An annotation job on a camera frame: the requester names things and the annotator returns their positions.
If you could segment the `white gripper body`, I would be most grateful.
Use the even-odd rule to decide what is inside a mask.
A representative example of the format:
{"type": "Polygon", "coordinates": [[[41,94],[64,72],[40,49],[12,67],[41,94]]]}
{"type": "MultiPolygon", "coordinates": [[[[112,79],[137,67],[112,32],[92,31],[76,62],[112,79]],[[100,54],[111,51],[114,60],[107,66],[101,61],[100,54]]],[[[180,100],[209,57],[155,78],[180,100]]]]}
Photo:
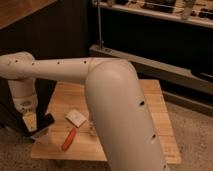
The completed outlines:
{"type": "Polygon", "coordinates": [[[15,109],[22,114],[35,112],[38,105],[35,79],[9,80],[8,84],[15,109]]]}

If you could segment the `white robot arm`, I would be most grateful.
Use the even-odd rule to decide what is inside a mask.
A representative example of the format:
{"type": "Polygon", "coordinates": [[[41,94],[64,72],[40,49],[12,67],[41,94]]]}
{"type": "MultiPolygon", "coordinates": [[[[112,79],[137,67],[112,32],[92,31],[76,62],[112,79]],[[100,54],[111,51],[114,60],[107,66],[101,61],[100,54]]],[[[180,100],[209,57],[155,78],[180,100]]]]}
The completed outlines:
{"type": "Polygon", "coordinates": [[[37,60],[28,52],[0,56],[15,109],[35,113],[37,78],[85,86],[85,99],[111,171],[170,171],[133,65],[119,58],[37,60]]]}

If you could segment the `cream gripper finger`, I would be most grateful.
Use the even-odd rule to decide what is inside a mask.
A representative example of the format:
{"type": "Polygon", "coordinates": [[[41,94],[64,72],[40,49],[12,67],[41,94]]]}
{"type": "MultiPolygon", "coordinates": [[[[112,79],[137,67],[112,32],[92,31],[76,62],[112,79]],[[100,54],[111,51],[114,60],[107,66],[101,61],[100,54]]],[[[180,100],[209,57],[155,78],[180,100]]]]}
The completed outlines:
{"type": "Polygon", "coordinates": [[[23,120],[29,132],[37,130],[37,117],[34,112],[28,111],[24,113],[23,120]]]}

